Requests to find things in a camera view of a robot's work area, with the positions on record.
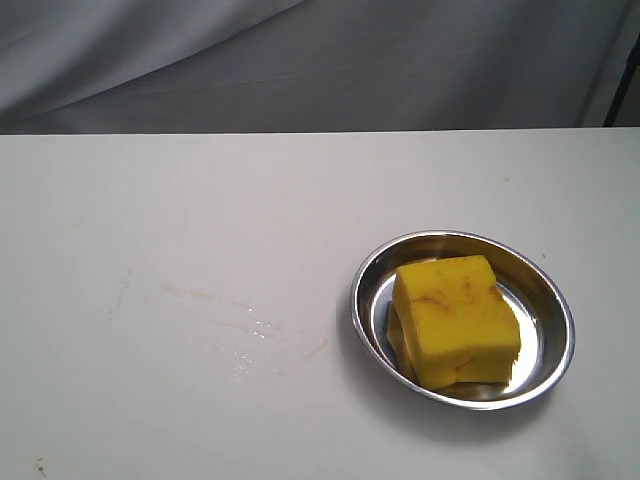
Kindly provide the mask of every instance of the metal dish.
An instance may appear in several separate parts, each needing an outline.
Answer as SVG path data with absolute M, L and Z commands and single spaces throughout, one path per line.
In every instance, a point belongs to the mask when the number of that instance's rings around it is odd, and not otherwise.
M 509 384 L 458 383 L 430 391 L 402 376 L 387 336 L 395 269 L 447 257 L 484 255 L 520 324 L 522 347 Z M 497 410 L 532 400 L 562 378 L 573 356 L 571 312 L 551 279 L 530 260 L 498 242 L 469 233 L 426 231 L 382 245 L 360 266 L 351 287 L 353 324 L 365 348 L 387 373 L 417 393 L 469 410 Z

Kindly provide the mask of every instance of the table surface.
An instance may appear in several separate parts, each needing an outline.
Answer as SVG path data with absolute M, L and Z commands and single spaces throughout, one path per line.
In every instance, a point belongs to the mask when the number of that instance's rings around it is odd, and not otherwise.
M 639 180 L 640 129 L 0 137 L 0 477 L 637 478 Z M 424 229 L 556 281 L 550 395 L 467 412 L 366 355 L 352 276 Z

